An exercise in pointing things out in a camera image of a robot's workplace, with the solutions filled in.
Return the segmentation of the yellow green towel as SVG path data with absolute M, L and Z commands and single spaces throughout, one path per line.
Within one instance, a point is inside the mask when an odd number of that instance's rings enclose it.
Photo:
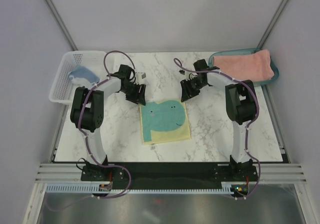
M 144 145 L 191 139 L 185 103 L 178 99 L 153 101 L 140 106 L 141 135 Z

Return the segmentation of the blue towel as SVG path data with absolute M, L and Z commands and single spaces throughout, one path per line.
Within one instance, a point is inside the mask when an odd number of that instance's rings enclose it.
M 88 68 L 77 65 L 72 71 L 68 73 L 69 80 L 80 86 L 92 86 L 100 81 L 100 78 Z

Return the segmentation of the pink terry towel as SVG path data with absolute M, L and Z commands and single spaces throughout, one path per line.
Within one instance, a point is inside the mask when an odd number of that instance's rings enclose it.
M 268 81 L 275 75 L 268 50 L 249 55 L 213 56 L 212 64 L 230 77 L 242 81 Z

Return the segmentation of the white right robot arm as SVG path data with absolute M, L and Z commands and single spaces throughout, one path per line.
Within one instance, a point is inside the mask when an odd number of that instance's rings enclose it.
M 182 102 L 199 95 L 205 86 L 224 91 L 227 116 L 233 124 L 233 149 L 230 155 L 233 165 L 228 169 L 228 174 L 234 181 L 242 180 L 247 174 L 243 165 L 249 165 L 256 159 L 249 152 L 248 139 L 249 127 L 257 120 L 260 111 L 253 82 L 237 80 L 218 67 L 210 67 L 204 59 L 196 61 L 193 70 L 184 68 L 177 58 L 174 63 L 181 68 L 180 73 L 185 77 L 180 82 Z

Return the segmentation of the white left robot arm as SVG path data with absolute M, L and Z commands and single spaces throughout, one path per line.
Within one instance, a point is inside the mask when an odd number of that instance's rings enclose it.
M 92 175 L 98 181 L 109 176 L 108 156 L 103 149 L 100 127 L 104 120 L 105 101 L 110 95 L 122 92 L 125 99 L 134 104 L 145 105 L 145 73 L 137 73 L 127 65 L 94 84 L 91 89 L 78 87 L 74 93 L 70 120 L 84 138 L 87 162 L 95 165 Z

